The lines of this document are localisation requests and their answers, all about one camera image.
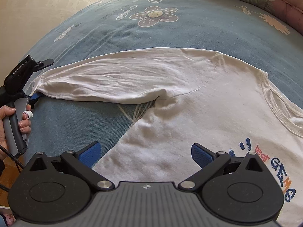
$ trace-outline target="t-shirt sleeve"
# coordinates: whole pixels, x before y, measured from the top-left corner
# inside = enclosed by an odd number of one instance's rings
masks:
[[[124,51],[51,69],[35,80],[34,92],[75,101],[138,104],[200,88],[222,54],[151,48]]]

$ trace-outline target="white t-shirt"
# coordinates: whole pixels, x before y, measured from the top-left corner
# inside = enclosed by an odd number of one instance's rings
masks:
[[[37,78],[34,91],[75,101],[157,99],[93,167],[116,185],[180,183],[200,170],[191,158],[195,142],[237,157],[251,150],[284,192],[278,222],[297,227],[303,221],[303,110],[260,69],[216,51],[152,48],[49,70]]]

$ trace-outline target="blue letter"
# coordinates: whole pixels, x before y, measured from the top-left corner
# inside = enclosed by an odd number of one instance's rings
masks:
[[[296,194],[296,190],[295,189],[288,189],[285,193],[285,201],[286,202],[290,202],[290,200],[294,197],[294,195]]]
[[[229,155],[231,157],[236,157],[236,155],[234,154],[234,150],[232,150],[231,148],[229,149]]]
[[[277,174],[277,177],[280,180],[281,187],[283,186],[283,175],[287,176],[286,171],[284,169],[284,165],[281,163],[280,169]]]
[[[244,144],[243,144],[242,142],[240,142],[240,148],[241,148],[242,150],[245,149]]]
[[[280,163],[280,160],[278,158],[272,158],[272,168],[275,169],[275,171],[278,169],[280,166],[278,163]]]
[[[251,151],[250,139],[249,139],[249,138],[246,138],[245,142],[246,142],[248,151]]]

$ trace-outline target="flower print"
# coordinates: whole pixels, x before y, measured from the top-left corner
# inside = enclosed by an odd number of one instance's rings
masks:
[[[175,22],[179,18],[173,13],[178,9],[169,7],[162,9],[158,6],[151,6],[144,10],[144,13],[136,13],[130,16],[130,19],[139,19],[138,26],[150,27],[157,24],[159,21],[162,22]]]
[[[265,22],[267,22],[269,25],[274,26],[276,30],[285,33],[286,35],[290,34],[290,31],[288,28],[286,28],[285,25],[282,25],[279,21],[277,21],[275,18],[270,17],[269,15],[261,13],[259,16],[260,18],[264,19]]]

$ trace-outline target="wooden floor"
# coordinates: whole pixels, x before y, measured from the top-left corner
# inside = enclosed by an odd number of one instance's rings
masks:
[[[20,162],[23,164],[24,160],[22,157],[19,158]],[[19,176],[19,171],[16,167],[15,162],[11,158],[7,157],[4,160],[5,169],[0,177],[0,183],[4,186],[11,188],[17,177]],[[0,205],[9,206],[7,202],[7,192],[0,189]]]

